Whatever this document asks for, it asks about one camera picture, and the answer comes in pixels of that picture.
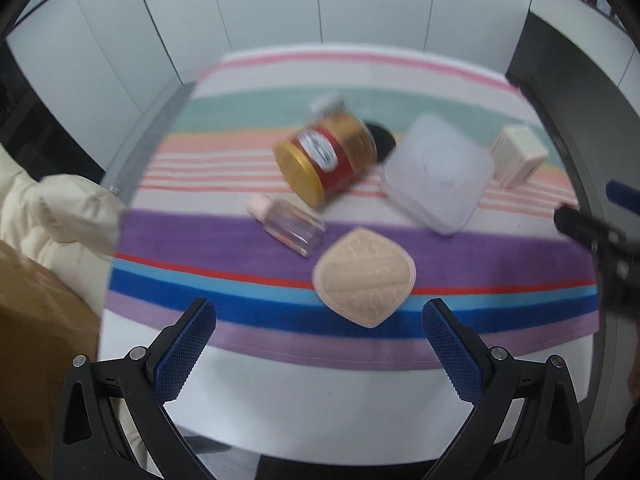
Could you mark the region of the cream cube box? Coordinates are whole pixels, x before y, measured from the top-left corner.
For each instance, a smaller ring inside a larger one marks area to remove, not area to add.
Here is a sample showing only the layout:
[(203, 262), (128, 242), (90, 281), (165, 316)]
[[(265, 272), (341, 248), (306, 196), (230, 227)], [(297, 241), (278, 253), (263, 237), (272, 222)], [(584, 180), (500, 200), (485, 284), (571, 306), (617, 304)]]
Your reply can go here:
[(504, 125), (490, 150), (494, 178), (502, 188), (526, 184), (546, 162), (549, 151), (526, 125)]

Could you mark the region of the clear plastic square container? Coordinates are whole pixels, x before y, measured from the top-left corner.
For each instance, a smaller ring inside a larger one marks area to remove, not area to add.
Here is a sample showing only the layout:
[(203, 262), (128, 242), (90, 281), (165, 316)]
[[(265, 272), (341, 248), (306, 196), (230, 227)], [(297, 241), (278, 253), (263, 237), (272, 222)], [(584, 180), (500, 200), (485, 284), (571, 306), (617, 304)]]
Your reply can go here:
[(489, 153), (469, 136), (423, 115), (385, 159), (381, 188), (412, 218), (449, 236), (471, 219), (494, 171)]

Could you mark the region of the black round puff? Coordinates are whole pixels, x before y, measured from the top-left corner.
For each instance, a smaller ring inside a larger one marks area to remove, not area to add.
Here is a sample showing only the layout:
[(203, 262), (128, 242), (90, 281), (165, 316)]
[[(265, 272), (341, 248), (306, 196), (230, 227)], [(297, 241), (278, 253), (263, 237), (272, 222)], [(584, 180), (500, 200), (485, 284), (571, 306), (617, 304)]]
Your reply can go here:
[(396, 148), (396, 140), (390, 130), (375, 122), (366, 122), (364, 126), (373, 140), (376, 151), (376, 162), (382, 164)]

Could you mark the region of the pink powder puff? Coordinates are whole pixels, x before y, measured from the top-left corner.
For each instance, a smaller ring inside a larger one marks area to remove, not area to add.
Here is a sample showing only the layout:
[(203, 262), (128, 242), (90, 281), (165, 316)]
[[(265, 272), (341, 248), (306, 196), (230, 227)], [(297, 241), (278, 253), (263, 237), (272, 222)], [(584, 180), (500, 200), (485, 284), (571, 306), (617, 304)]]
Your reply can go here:
[(334, 313), (364, 328), (385, 322), (410, 296), (416, 284), (413, 258), (389, 238), (354, 229), (320, 257), (311, 283)]

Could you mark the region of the gold red tin can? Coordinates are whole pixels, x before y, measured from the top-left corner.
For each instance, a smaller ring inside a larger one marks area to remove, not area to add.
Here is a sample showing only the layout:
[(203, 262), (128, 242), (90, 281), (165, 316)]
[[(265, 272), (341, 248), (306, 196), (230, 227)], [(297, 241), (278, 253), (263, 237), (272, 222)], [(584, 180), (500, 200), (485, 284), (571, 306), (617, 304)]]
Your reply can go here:
[(285, 182), (308, 206), (321, 208), (378, 162), (380, 129), (341, 112), (317, 119), (273, 147)]

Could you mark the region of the small clear pink bottle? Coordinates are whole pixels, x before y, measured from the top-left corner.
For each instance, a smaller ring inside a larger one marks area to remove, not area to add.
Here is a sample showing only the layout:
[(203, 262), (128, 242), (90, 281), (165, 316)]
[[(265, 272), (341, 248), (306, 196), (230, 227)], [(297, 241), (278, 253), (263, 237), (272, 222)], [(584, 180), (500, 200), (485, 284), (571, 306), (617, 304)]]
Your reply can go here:
[(247, 211), (268, 234), (305, 258), (321, 245), (326, 232), (316, 217), (280, 198), (255, 195)]

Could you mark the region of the brown cardboard box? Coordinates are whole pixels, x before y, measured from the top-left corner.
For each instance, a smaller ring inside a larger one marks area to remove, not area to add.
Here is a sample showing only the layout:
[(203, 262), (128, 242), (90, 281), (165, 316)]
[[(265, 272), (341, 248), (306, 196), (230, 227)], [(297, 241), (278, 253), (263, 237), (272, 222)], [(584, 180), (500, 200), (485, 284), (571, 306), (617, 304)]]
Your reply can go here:
[(52, 271), (2, 244), (0, 325), (1, 420), (50, 479), (64, 379), (75, 356), (96, 356), (100, 321)]

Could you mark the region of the striped colourful cloth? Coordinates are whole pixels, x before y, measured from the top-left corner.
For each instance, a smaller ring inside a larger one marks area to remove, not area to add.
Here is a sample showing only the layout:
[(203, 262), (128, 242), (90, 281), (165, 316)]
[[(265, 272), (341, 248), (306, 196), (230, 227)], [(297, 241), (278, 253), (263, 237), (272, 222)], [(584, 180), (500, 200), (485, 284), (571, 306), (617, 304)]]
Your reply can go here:
[(228, 58), (198, 83), (143, 166), (113, 263), (101, 356), (144, 344), (205, 297), (218, 313), (216, 352), (342, 370), (428, 370), (437, 360), (420, 312), (439, 297), (488, 344), (518, 356), (559, 354), (586, 379), (599, 327), (596, 278), (588, 255), (553, 225), (556, 206), (577, 200), (557, 151), (525, 184), (489, 183), (451, 236), (400, 210), (382, 189), (381, 169), (371, 168), (322, 211), (326, 242), (357, 228), (378, 232), (413, 258), (416, 284), (375, 328), (322, 304), (311, 285), (314, 258), (274, 240), (246, 207), (258, 194), (294, 200), (273, 145), (332, 91), (396, 134), (433, 115), (483, 150), (507, 124), (547, 139), (518, 90), (469, 65), (354, 49)]

